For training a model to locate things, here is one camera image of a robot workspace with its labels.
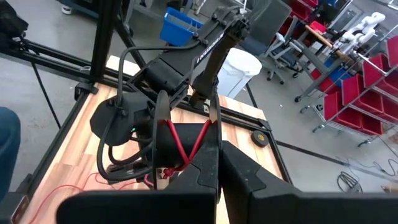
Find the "tape measure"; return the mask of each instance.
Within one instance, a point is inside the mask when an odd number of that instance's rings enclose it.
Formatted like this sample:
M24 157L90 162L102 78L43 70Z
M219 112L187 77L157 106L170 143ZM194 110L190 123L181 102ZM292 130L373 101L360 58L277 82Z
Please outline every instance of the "tape measure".
M259 147L266 147L269 143L268 137L261 131L254 131L251 140Z

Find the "office chair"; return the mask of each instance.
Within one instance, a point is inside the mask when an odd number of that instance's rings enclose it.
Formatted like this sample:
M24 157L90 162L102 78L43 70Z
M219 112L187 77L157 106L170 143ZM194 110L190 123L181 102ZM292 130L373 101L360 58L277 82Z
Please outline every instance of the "office chair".
M286 54L284 49L279 49L286 42L286 38L290 37L286 36L285 38L278 33L291 12L292 8L281 0L254 1L252 13L249 15L249 20L252 24L251 32L244 41L239 43L240 46L245 51L256 56L261 62L267 56L271 56L288 64L293 63L293 60L288 57L289 55ZM294 25L292 23L287 34L291 35L293 28ZM276 68L269 72L268 80L271 80L275 73L280 77L280 84L283 85L285 80L277 73Z

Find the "wooden tabletop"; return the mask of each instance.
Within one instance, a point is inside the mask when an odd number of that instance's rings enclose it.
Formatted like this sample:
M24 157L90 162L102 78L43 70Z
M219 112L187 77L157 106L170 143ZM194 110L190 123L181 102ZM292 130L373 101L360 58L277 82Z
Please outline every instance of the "wooden tabletop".
M111 57L108 60L107 67L117 70L118 63L119 58ZM124 63L125 73L133 75L138 70L139 67L136 64L131 62ZM133 180L113 186L101 184L100 182L106 181L100 175L96 175L96 153L100 139L91 132L89 120L98 104L116 94L114 88L100 84L96 86L99 89L98 93L88 96L85 101L57 155L37 188L21 223L55 223L55 213L58 205L66 198L80 191L74 187L65 186L51 194L54 189L61 185L77 186L84 191L119 190L123 186L122 190L147 189L144 184L130 184L133 183ZM225 96L220 96L220 105L256 118L265 119L261 110ZM204 123L206 119L204 116L178 108L172 110L172 121L175 123ZM223 123L222 130L224 140L228 140L268 171L282 178L270 146L265 148L257 147L251 141L251 132L247 129ZM105 146L103 155L105 167L110 165L108 153L106 153L107 148ZM138 151L138 145L134 141L129 141L122 146L114 147L113 151L115 158L126 159ZM217 223L229 223L222 195L217 207Z
M322 34L319 33L319 31L312 29L310 26L305 25L306 30L308 30L310 33L312 33L317 39L322 42L325 46L329 48L333 48L333 43L331 43L328 39L324 38ZM340 50L336 51L337 56L341 57L342 59L345 60L351 60L347 55L345 55L343 52Z

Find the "red storage bin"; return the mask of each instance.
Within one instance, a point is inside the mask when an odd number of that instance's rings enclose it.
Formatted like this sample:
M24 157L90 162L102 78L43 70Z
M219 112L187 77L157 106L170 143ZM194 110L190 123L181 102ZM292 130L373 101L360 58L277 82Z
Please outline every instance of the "red storage bin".
M306 20L307 17L311 14L311 9L307 6L303 5L299 1L291 1L290 7L292 8L293 15L297 16L298 19Z
M311 76L314 80L316 80L321 76L321 72L319 72L317 69L314 69L314 71L311 72ZM340 88L333 83L331 78L326 78L323 82L321 82L321 84L319 84L319 90L329 95L340 91Z
M318 0L303 0L303 2L307 3L311 7L318 6Z
M371 58L370 61L385 72L390 70L388 58L384 54L379 54ZM368 88L383 76L381 72L367 62L363 62L363 75L365 79L365 88ZM389 76L381 80L379 84L377 84L377 87L394 96L398 96L398 72L392 72Z
M381 122L365 114L362 114L362 127L358 129L358 131L368 135L383 134Z
M343 105L351 103L364 90L363 78L358 74L343 80ZM372 90L367 91L353 104L373 114L383 113L382 96Z
M320 23L317 22L317 21L313 21L313 22L311 23L310 27L311 27L313 30L317 30L317 31L319 31L319 32L321 32L321 33L324 33L324 32L326 32L326 30L327 30L327 28L326 28L324 25L320 24Z
M390 67L398 64L398 35L387 40L387 56Z
M398 123L398 104L391 101L388 97L383 96L383 114L379 116L395 124Z
M325 97L325 105L323 110L325 112L326 120L329 120L343 108L341 101L341 93L339 91ZM351 108L347 108L337 117L335 117L333 121L349 128L361 129L362 113Z

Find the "blue bin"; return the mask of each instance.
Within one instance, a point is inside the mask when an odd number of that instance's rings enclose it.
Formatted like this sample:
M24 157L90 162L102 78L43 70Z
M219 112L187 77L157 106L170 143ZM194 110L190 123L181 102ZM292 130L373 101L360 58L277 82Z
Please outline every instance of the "blue bin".
M331 66L333 64L333 62L334 62L333 59L328 59L328 60L326 60L325 65L327 67L329 67L329 66ZM347 74L345 74L345 75L343 75L341 77L341 75L344 74L345 72L346 72L346 70L343 67L339 66L339 67L337 67L334 71L332 71L329 74L329 78L333 82L336 82L339 78L341 80L345 80L347 78L351 78L351 75L349 73L347 73ZM341 88L341 81L336 82L336 85Z
M202 23L171 7L167 8L160 38L174 46L183 46L192 38L190 28L200 29Z

